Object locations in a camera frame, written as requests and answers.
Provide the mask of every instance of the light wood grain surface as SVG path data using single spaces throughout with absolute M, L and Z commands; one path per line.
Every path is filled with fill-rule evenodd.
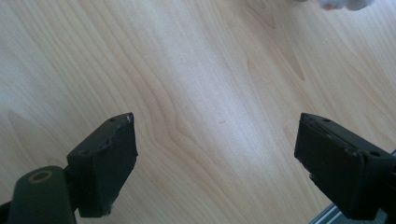
M 293 157 L 301 112 L 396 148 L 396 2 L 0 0 L 0 203 L 134 112 L 110 217 L 307 223 L 330 201 Z

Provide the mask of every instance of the wooden table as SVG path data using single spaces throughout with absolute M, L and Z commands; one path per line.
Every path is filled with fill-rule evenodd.
M 132 111 L 136 167 L 79 223 L 307 223 L 330 201 L 293 157 L 300 113 L 392 151 L 395 24 L 394 0 L 0 0 L 0 203 Z

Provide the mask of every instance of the wood grain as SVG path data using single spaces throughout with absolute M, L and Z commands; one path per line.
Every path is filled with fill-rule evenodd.
M 0 0 L 0 203 L 105 119 L 139 157 L 110 217 L 307 223 L 330 201 L 293 158 L 301 112 L 396 147 L 396 3 Z

